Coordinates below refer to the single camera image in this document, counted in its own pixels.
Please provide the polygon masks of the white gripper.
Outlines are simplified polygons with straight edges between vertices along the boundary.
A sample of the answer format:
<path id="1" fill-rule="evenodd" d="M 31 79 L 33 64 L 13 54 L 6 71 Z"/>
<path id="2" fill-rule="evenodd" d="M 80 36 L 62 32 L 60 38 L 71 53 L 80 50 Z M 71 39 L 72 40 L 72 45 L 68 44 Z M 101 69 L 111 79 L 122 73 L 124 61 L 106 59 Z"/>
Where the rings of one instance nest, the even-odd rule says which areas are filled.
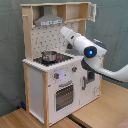
<path id="1" fill-rule="evenodd" d="M 64 36 L 64 38 L 70 43 L 74 41 L 76 33 L 73 30 L 68 29 L 67 27 L 63 27 L 60 32 Z"/>

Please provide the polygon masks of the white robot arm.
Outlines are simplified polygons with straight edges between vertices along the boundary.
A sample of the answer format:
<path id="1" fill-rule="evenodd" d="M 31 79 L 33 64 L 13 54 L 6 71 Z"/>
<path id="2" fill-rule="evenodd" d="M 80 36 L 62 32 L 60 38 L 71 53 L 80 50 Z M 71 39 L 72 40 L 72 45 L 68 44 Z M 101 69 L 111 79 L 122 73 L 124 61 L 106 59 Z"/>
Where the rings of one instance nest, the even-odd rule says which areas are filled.
<path id="1" fill-rule="evenodd" d="M 81 61 L 83 69 L 94 71 L 97 74 L 120 82 L 128 82 L 128 64 L 115 72 L 101 67 L 102 59 L 107 52 L 107 49 L 102 42 L 98 40 L 92 42 L 80 33 L 76 33 L 72 29 L 68 29 L 67 27 L 63 27 L 60 32 L 62 33 L 64 38 L 81 55 L 84 56 Z"/>

